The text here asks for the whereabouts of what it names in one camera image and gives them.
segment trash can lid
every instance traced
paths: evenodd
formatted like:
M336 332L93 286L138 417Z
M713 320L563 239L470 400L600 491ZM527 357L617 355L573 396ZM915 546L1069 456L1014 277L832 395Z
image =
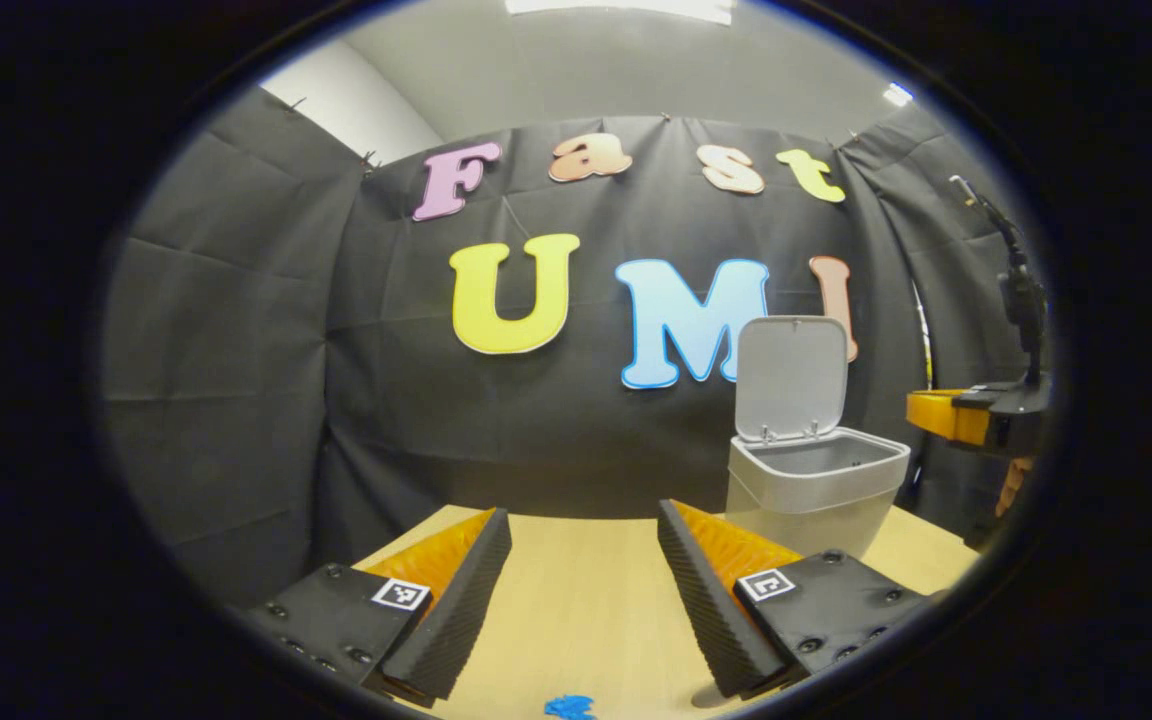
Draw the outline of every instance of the trash can lid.
M847 331L819 314L773 314L741 329L736 432L746 441L827 433L842 418Z

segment blue letter m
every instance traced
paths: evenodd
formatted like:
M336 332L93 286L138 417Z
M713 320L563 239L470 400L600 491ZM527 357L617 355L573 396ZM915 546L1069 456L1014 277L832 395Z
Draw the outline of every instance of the blue letter m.
M767 300L763 296L767 276L767 265L761 263L723 262L702 304L665 260L621 265L616 279L630 286L634 301L634 363L622 370L621 382L631 388L657 388L679 380L679 366L666 359L666 336L677 347L687 372L696 381L704 381L714 369L723 334L730 340L721 372L735 382L741 328L753 318L767 316Z

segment table surface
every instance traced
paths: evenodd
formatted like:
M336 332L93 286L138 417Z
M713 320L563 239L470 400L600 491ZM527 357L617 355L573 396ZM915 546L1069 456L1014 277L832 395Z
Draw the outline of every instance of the table surface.
M445 506L355 568L476 511ZM544 720L545 703L563 694L593 698L590 714L599 720L715 717L744 705L738 698L692 703L717 691L660 553L654 518L511 514L509 532L513 551L465 669L448 700L425 712L448 720ZM892 507L861 561L929 594L949 588L976 559L957 536Z

